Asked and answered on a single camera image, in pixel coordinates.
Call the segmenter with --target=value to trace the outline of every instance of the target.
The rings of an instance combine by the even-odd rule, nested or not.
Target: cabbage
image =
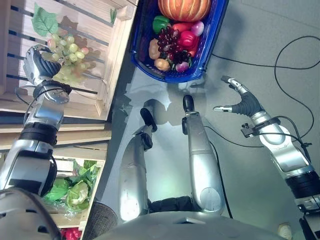
[[[54,202],[61,199],[67,194],[69,183],[63,178],[56,178],[54,180],[51,190],[44,196],[44,200]]]
[[[67,191],[66,205],[75,212],[86,209],[89,206],[88,193],[88,185],[84,181],[78,182]]]

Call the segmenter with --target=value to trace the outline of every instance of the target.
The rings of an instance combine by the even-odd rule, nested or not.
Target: pumpkin
[[[196,22],[210,11],[211,0],[158,0],[161,13],[169,19]]]

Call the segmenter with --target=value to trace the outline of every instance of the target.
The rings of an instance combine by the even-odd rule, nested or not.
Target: red onion
[[[196,35],[196,36],[200,36],[205,29],[205,25],[202,21],[197,21],[192,27],[191,27],[191,32]]]
[[[182,73],[182,72],[186,71],[188,68],[189,68],[189,64],[186,61],[183,61],[182,63],[178,63],[175,66],[175,70],[178,73]]]

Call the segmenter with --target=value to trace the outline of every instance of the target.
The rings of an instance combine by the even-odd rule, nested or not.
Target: black cable
[[[212,56],[218,58],[218,59],[224,59],[230,62],[235,62],[235,63],[239,63],[239,64],[244,64],[244,65],[250,65],[250,66],[256,66],[256,67],[265,67],[265,68],[274,68],[274,65],[264,65],[264,64],[256,64],[256,63],[250,63],[250,62],[245,62],[245,61],[238,61],[238,60],[234,60],[231,58],[227,58],[227,57],[223,57],[223,56],[219,56],[216,55],[214,53],[211,54]],[[315,66],[317,66],[320,63],[320,60],[315,63],[312,66],[306,66],[306,67],[291,67],[291,66],[276,66],[279,69],[293,69],[293,70],[308,70],[308,69],[312,69]]]
[[[316,36],[308,36],[308,35],[307,35],[307,36],[301,36],[301,37],[298,37],[298,38],[292,40],[292,41],[289,42],[287,45],[285,45],[285,46],[281,49],[281,51],[278,53],[278,56],[276,57],[275,64],[274,64],[274,68],[273,68],[274,78],[275,78],[275,81],[276,81],[278,87],[280,88],[280,90],[281,90],[285,95],[287,95],[289,98],[291,98],[292,100],[294,100],[294,101],[296,101],[297,103],[299,103],[299,104],[301,104],[302,106],[304,106],[304,107],[310,112],[310,114],[311,114],[311,118],[312,118],[311,126],[310,126],[309,129],[306,131],[306,133],[301,136],[301,138],[303,138],[304,136],[306,136],[306,135],[311,131],[311,129],[313,128],[314,123],[315,123],[314,113],[313,113],[313,112],[311,111],[311,109],[310,109],[307,105],[305,105],[302,101],[299,101],[298,99],[294,98],[293,96],[291,96],[289,93],[287,93],[287,92],[281,87],[281,85],[279,84],[278,78],[277,78],[277,71],[276,71],[276,69],[277,69],[277,64],[278,64],[278,60],[279,60],[279,57],[280,57],[281,53],[282,53],[290,44],[294,43],[295,41],[298,41],[298,40],[300,40],[300,39],[305,39],[305,38],[312,38],[312,39],[317,39],[317,40],[320,41],[320,38],[319,38],[319,37],[316,37]]]
[[[295,124],[295,122],[290,117],[279,115],[279,116],[275,116],[275,118],[277,118],[277,119],[287,119],[292,124],[292,126],[294,128],[294,131],[295,131],[296,137],[301,140],[300,133],[298,131],[297,125]]]
[[[29,103],[27,101],[25,101],[17,92],[18,89],[24,89],[24,88],[35,88],[35,86],[32,85],[24,85],[24,86],[20,86],[20,87],[15,87],[14,88],[14,93],[17,96],[18,99],[20,99],[22,102],[24,102],[25,104],[29,105]]]
[[[28,106],[28,108],[26,109],[26,111],[25,111],[25,113],[24,113],[24,116],[23,116],[23,125],[24,125],[24,124],[26,123],[26,121],[27,121],[27,116],[28,116],[28,112],[29,112],[29,110],[30,110],[30,108],[31,108],[31,105],[34,104],[34,102],[35,102],[42,94],[45,94],[45,93],[50,92],[50,91],[53,91],[53,90],[63,90],[63,89],[56,87],[56,88],[51,88],[51,89],[48,89],[48,90],[45,90],[45,91],[42,91],[41,93],[39,93],[38,96],[36,96],[36,97],[32,100],[32,102],[29,103],[29,106]]]
[[[319,63],[320,63],[320,60],[313,64],[312,66],[308,66],[308,67],[290,67],[290,66],[278,66],[278,60],[280,58],[280,55],[281,53],[289,46],[291,45],[292,43],[294,43],[295,41],[298,41],[300,39],[304,39],[304,38],[312,38],[312,39],[316,39],[316,40],[319,40],[320,41],[320,38],[319,37],[316,37],[316,36],[311,36],[311,35],[306,35],[306,36],[301,36],[301,37],[298,37],[292,41],[290,41],[287,45],[285,45],[281,50],[280,52],[278,53],[277,57],[276,57],[276,60],[275,60],[275,64],[274,65],[264,65],[264,64],[256,64],[256,63],[250,63],[250,62],[244,62],[244,61],[238,61],[238,60],[234,60],[234,59],[230,59],[230,58],[227,58],[227,57],[223,57],[223,56],[218,56],[214,53],[212,53],[213,56],[215,56],[216,58],[219,58],[219,59],[224,59],[224,60],[227,60],[227,61],[231,61],[231,62],[235,62],[235,63],[240,63],[240,64],[245,64],[245,65],[250,65],[250,66],[256,66],[256,67],[266,67],[266,68],[273,68],[273,72],[274,72],[274,79],[276,81],[276,84],[278,85],[278,87],[280,88],[280,90],[285,94],[287,95],[289,98],[291,98],[292,100],[296,101],[297,103],[301,104],[302,106],[304,106],[311,114],[311,118],[312,118],[312,123],[311,123],[311,126],[309,127],[309,129],[306,131],[306,133],[304,133],[300,138],[303,138],[304,136],[306,136],[310,131],[311,129],[313,128],[314,126],[314,123],[315,123],[315,116],[312,112],[312,110],[306,105],[304,104],[303,102],[297,100],[296,98],[294,98],[293,96],[291,96],[290,94],[288,94],[280,85],[279,83],[279,80],[277,78],[277,71],[276,69],[277,68],[280,68],[280,69],[292,69],[292,70],[308,70],[308,69],[312,69],[314,68],[315,66],[317,66]]]
[[[227,142],[240,146],[240,147],[244,147],[244,148],[264,148],[265,146],[247,146],[247,145],[242,145],[233,141],[228,140],[227,138],[225,138],[224,136],[222,136],[220,133],[218,133],[216,130],[214,130],[212,127],[209,126],[204,126],[205,128],[208,128],[210,130],[212,130],[213,132],[215,132],[218,136],[220,136],[221,138],[223,138],[224,140],[226,140]]]
[[[219,156],[218,156],[218,152],[217,152],[217,149],[215,147],[215,145],[209,141],[211,146],[213,147],[213,150],[215,152],[215,156],[216,156],[216,164],[218,166],[218,171],[219,171],[219,175],[220,175],[220,179],[221,179],[221,186],[222,186],[222,191],[223,191],[223,195],[224,195],[224,200],[225,200],[225,205],[226,205],[226,209],[228,210],[228,214],[229,214],[229,217],[231,219],[233,219],[234,217],[232,216],[232,213],[231,213],[231,210],[230,210],[230,206],[229,206],[229,202],[228,202],[228,199],[227,199],[227,195],[226,195],[226,190],[225,190],[225,184],[224,184],[224,180],[222,178],[222,173],[221,173],[221,167],[220,167],[220,161],[219,161]]]
[[[300,133],[299,133],[299,131],[298,131],[297,125],[295,124],[295,122],[294,122],[290,117],[287,117],[287,116],[276,116],[276,118],[279,118],[279,119],[280,119],[280,118],[282,118],[282,119],[287,119],[287,120],[292,124],[292,126],[293,126],[293,128],[294,128],[294,131],[295,131],[295,134],[296,134],[296,137],[297,137],[298,139],[300,139],[301,142],[302,142],[302,138],[301,138]],[[306,158],[309,159],[309,161],[311,162],[311,158],[310,158],[309,152],[308,152],[308,150],[307,150],[307,147],[308,147],[309,145],[311,145],[311,143],[304,143],[303,145],[301,145],[301,147],[302,147],[302,149],[303,149],[303,151],[304,151],[304,155],[305,155]]]

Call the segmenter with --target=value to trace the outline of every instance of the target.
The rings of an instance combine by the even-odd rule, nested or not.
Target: robotic arm
[[[314,219],[312,216],[317,217],[318,220],[314,219],[318,221],[318,224],[315,224],[317,229],[312,230],[316,237],[316,232],[320,230],[320,179],[311,161],[293,145],[289,131],[280,125],[279,119],[272,118],[243,84],[229,76],[223,76],[221,80],[240,94],[241,102],[236,105],[216,106],[213,111],[250,117],[253,125],[243,124],[242,133],[246,138],[259,135],[262,144],[270,150],[272,161],[290,187],[297,207],[305,214],[305,220]]]
[[[50,50],[41,45],[33,46],[24,59],[23,69],[35,85],[32,101],[35,104],[0,170],[0,190],[18,187],[43,196],[56,178],[57,166],[50,159],[71,88],[52,80],[61,65],[43,60],[40,51]]]

